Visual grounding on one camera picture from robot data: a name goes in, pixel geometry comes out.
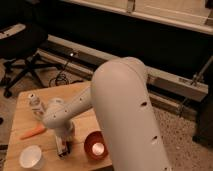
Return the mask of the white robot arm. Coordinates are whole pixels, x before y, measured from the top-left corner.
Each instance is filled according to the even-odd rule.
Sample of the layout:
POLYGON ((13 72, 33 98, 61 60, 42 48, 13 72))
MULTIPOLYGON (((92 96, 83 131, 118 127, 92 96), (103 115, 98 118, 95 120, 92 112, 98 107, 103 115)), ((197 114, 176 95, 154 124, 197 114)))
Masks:
POLYGON ((43 123, 63 136, 69 120, 92 109, 115 171, 172 171, 147 78, 146 66, 137 58, 109 60, 70 101, 50 104, 43 123))

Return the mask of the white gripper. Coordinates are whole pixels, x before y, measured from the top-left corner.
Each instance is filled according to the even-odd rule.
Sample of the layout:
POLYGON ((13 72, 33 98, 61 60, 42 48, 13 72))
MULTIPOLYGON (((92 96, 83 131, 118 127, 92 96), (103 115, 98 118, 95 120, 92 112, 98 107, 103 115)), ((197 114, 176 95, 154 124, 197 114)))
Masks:
MULTIPOLYGON (((57 137, 60 137, 62 139, 66 139, 67 137, 73 136, 75 131, 75 125, 73 122, 66 122, 65 124, 61 125, 60 127, 57 127, 54 132, 57 137)), ((62 154, 62 143, 60 138, 58 139, 56 137, 56 146, 58 154, 62 154)))

